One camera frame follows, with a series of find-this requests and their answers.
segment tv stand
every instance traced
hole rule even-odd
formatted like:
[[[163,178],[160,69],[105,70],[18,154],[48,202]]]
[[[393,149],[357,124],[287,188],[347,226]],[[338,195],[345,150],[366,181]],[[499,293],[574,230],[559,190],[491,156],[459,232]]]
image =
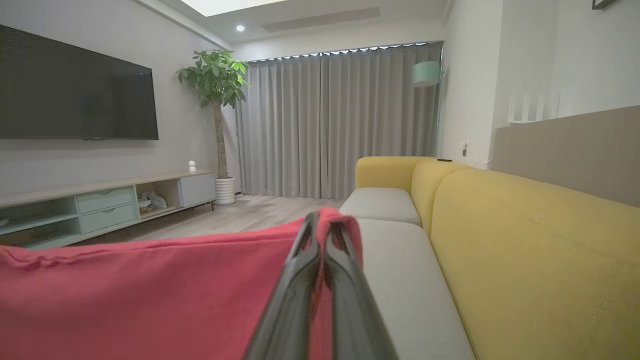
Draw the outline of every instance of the tv stand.
[[[166,208],[140,213],[138,194],[155,192]],[[107,181],[0,197],[0,245],[64,247],[215,200],[209,171]]]

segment gray seat cushion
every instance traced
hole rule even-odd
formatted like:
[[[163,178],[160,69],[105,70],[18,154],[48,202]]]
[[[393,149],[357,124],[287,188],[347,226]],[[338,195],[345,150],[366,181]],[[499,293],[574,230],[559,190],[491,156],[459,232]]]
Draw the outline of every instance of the gray seat cushion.
[[[406,222],[422,226],[409,194],[396,188],[356,189],[340,212],[357,218]]]
[[[474,360],[423,228],[358,219],[364,274],[401,360]]]

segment wooden wall panel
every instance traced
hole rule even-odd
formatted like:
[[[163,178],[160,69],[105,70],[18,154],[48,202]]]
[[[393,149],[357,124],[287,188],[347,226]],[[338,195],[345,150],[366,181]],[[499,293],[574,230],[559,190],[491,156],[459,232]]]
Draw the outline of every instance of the wooden wall panel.
[[[498,129],[491,170],[640,206],[640,106]]]

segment skylight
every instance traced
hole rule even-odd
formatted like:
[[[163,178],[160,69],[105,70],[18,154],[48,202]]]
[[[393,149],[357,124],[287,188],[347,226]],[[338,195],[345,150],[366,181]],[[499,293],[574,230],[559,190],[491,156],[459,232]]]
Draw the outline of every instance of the skylight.
[[[182,0],[183,3],[206,17],[281,1],[286,0]]]

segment wall outlet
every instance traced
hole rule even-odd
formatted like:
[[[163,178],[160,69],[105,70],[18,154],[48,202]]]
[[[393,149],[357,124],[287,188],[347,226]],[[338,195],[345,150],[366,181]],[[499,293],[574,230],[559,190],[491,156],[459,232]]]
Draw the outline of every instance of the wall outlet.
[[[467,156],[468,140],[466,142],[460,142],[458,149],[462,151],[462,156]]]

